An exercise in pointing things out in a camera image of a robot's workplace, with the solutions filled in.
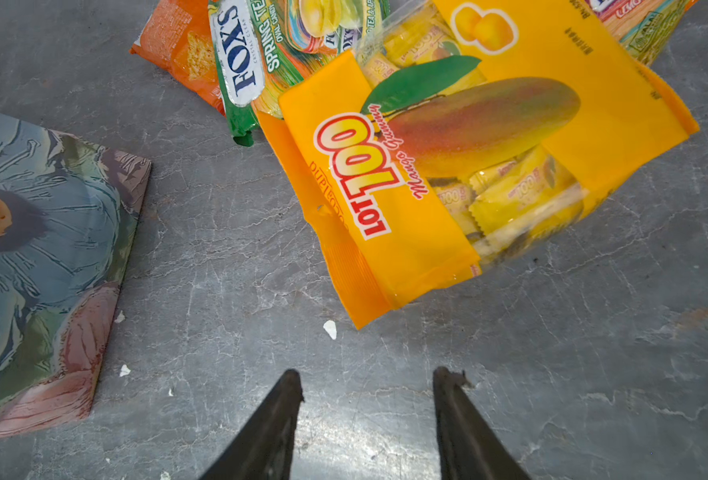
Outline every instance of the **green leaf illustration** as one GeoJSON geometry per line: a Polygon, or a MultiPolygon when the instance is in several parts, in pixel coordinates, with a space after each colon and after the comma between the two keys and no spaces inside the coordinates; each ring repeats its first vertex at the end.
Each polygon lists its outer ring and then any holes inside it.
{"type": "Polygon", "coordinates": [[[477,67],[479,58],[453,55],[420,65],[403,68],[380,82],[367,97],[361,112],[367,115],[371,104],[381,112],[400,110],[433,97],[477,67]]]}

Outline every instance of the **yellow candy wrapper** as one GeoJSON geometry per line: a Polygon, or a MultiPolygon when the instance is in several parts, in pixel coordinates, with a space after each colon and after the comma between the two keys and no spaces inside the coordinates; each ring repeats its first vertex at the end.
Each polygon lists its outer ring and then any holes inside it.
{"type": "Polygon", "coordinates": [[[580,2],[414,2],[259,114],[358,328],[590,214],[698,130],[580,2]]]}

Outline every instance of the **white debris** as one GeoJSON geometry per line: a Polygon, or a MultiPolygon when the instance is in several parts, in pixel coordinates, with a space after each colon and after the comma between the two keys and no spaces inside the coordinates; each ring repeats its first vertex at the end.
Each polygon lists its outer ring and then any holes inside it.
{"type": "Polygon", "coordinates": [[[330,335],[331,339],[335,340],[338,337],[338,329],[335,328],[335,322],[328,320],[325,322],[323,327],[325,328],[327,334],[330,335]]]}

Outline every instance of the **candy package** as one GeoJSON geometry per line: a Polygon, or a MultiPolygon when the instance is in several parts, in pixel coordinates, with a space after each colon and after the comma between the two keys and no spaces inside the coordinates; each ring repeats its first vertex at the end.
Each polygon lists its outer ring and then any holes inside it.
{"type": "Polygon", "coordinates": [[[637,60],[651,64],[698,0],[586,0],[613,37],[637,60]]]}
{"type": "Polygon", "coordinates": [[[698,130],[583,2],[413,2],[263,131],[357,327],[593,212],[698,130]]]}
{"type": "Polygon", "coordinates": [[[223,113],[207,0],[160,0],[130,53],[167,70],[223,113]]]}
{"type": "Polygon", "coordinates": [[[256,111],[282,118],[282,92],[380,27],[387,0],[211,0],[223,105],[237,143],[251,145],[256,111]]]}

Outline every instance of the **gray marble surface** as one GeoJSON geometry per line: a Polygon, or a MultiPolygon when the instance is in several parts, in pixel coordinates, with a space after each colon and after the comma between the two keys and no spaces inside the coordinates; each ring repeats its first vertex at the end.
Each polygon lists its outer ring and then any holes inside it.
{"type": "Polygon", "coordinates": [[[703,132],[360,332],[265,140],[128,54],[155,3],[0,0],[0,111],[154,161],[93,414],[0,441],[0,479],[195,479],[289,367],[294,478],[438,478],[439,365],[533,478],[708,478],[708,0],[655,64],[703,132]]]}

